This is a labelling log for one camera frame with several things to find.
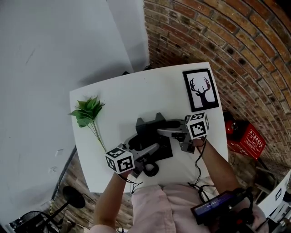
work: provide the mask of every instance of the person's arm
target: person's arm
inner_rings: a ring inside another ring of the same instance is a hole
[[[203,142],[195,140],[195,145],[201,151]],[[237,178],[229,163],[216,151],[216,149],[206,140],[206,145],[202,154],[202,159],[207,167],[210,178],[212,179],[217,191],[233,191],[240,187]]]
[[[127,178],[129,173],[130,172],[125,172],[122,176]],[[121,206],[125,184],[126,182],[116,173],[113,174],[104,193],[95,206],[93,225],[101,224],[115,229],[115,221]]]

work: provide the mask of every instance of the pink shirt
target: pink shirt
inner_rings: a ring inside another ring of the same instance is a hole
[[[201,204],[198,191],[184,184],[159,185],[137,189],[132,195],[133,226],[129,233],[210,233],[208,227],[197,225],[190,208]],[[245,199],[234,209],[248,208],[250,202]],[[255,220],[252,228],[256,229],[266,220],[257,205],[253,207]],[[267,233],[266,225],[260,233]],[[105,225],[95,225],[90,233],[116,233]]]

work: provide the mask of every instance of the deer silhouette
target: deer silhouette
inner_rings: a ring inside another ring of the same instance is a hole
[[[207,85],[207,89],[205,90],[204,87],[202,86],[203,92],[200,92],[199,88],[197,90],[195,90],[195,84],[193,84],[193,79],[194,78],[192,78],[192,80],[190,81],[191,90],[194,91],[195,94],[200,97],[203,107],[211,107],[212,105],[214,105],[215,101],[209,102],[205,97],[205,93],[211,89],[209,81],[206,78],[204,78],[204,81]]]

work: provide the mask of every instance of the red crate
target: red crate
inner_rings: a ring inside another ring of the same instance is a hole
[[[237,122],[239,130],[227,134],[227,146],[231,151],[258,159],[266,145],[265,140],[249,122]]]

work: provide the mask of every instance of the green plant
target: green plant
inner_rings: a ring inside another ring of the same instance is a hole
[[[69,115],[77,118],[77,123],[80,128],[88,126],[100,142],[104,151],[106,151],[95,124],[95,119],[105,104],[97,101],[97,98],[98,97],[94,99],[90,98],[87,101],[78,101],[79,106],[76,106],[77,110],[74,110]]]

